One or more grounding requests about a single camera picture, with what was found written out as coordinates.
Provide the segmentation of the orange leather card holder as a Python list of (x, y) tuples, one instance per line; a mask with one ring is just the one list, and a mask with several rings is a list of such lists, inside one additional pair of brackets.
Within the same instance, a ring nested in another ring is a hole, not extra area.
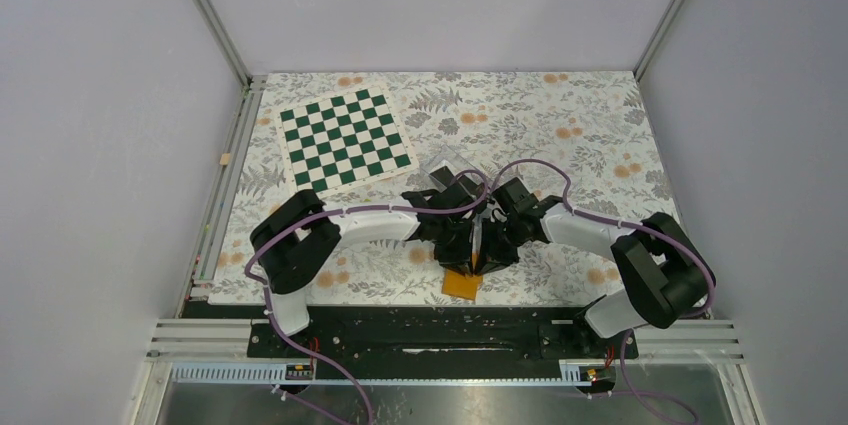
[(480, 275), (465, 275), (452, 270), (446, 270), (442, 281), (441, 293), (449, 297), (474, 302), (482, 282), (483, 277)]

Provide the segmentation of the clear plastic card box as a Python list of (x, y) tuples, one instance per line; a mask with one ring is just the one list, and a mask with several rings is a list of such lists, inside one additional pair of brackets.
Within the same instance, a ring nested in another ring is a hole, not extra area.
[(426, 200), (428, 205), (431, 208), (436, 209), (454, 209), (460, 208), (463, 206), (470, 205), (474, 201), (456, 201), (454, 202), (451, 199), (442, 198), (440, 196), (440, 191), (437, 188), (437, 185), (434, 181), (429, 177), (429, 173), (434, 171), (437, 168), (442, 166), (447, 166), (450, 171), (456, 176), (461, 176), (467, 174), (470, 178), (475, 179), (476, 181), (483, 184), (483, 191), (479, 195), (477, 199), (479, 199), (486, 191), (486, 186), (488, 184), (488, 179), (485, 174), (477, 167), (475, 167), (469, 160), (464, 158), (457, 150), (451, 148), (448, 145), (443, 145), (439, 148), (436, 153), (426, 160), (424, 160), (420, 165), (420, 173), (422, 178), (428, 185), (431, 185), (434, 189), (434, 192), (426, 193)]

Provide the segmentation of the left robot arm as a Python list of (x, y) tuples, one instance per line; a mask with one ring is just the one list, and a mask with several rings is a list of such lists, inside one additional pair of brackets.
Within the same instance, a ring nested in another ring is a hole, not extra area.
[(390, 202), (327, 210), (306, 189), (257, 225), (249, 236), (254, 256), (245, 275), (264, 287), (272, 343), (288, 356), (309, 346), (307, 290), (339, 247), (379, 240), (446, 245), (458, 239), (482, 210), (486, 182), (454, 178), (442, 190), (405, 192)]

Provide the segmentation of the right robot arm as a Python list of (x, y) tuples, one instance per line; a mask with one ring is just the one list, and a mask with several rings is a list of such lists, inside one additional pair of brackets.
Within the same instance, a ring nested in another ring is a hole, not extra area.
[(520, 247), (531, 242), (570, 246), (614, 262), (622, 290), (593, 301), (575, 320), (573, 341), (583, 355), (601, 355), (628, 329), (666, 329), (715, 289), (713, 272), (666, 213), (641, 222), (598, 215), (569, 207), (560, 197), (538, 199), (518, 178), (492, 196), (503, 216), (483, 221), (474, 274), (516, 264)]

